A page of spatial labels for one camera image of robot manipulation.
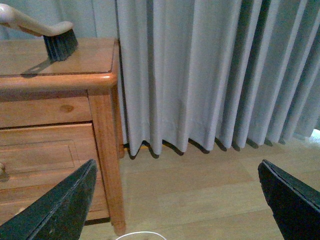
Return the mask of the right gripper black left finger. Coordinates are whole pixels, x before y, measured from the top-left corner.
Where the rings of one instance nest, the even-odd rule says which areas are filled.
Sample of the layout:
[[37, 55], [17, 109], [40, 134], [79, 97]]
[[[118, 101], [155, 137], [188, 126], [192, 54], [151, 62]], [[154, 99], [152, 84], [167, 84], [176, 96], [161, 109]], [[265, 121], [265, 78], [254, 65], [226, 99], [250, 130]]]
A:
[[78, 240], [93, 200], [97, 164], [88, 160], [0, 226], [2, 240]]

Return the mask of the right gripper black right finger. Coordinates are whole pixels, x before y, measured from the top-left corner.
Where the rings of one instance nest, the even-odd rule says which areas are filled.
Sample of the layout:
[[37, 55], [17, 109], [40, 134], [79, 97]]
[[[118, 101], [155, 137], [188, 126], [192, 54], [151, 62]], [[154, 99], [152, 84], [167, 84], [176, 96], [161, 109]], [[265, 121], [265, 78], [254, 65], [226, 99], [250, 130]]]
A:
[[258, 176], [265, 200], [285, 240], [320, 238], [320, 192], [263, 160]]

